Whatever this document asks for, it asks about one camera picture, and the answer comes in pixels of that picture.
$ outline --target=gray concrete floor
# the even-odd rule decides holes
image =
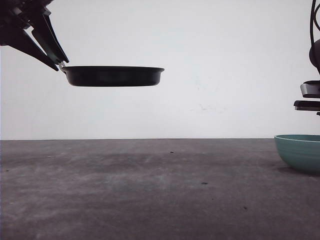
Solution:
[[[2,240],[318,240],[272,139],[1,142]]]

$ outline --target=bowl rim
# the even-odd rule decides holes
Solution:
[[[275,139],[283,139],[288,141],[297,141],[297,142],[309,142],[309,143],[320,143],[319,141],[312,141],[312,140],[301,140],[301,139],[292,139],[292,138],[286,138],[286,136],[317,136],[320,137],[320,135],[311,135],[311,134],[282,134],[282,135],[276,135],[274,136]]]

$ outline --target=black frying pan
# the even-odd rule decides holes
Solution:
[[[65,66],[61,70],[71,85],[82,87],[154,86],[164,71],[145,66]]]

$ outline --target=bowl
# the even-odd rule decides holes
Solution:
[[[281,159],[290,167],[320,174],[320,135],[277,135],[274,139]]]

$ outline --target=white backdrop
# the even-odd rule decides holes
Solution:
[[[1,138],[271,138],[320,134],[295,111],[309,62],[311,1],[55,0],[69,66],[165,68],[152,87],[68,84],[1,47]]]

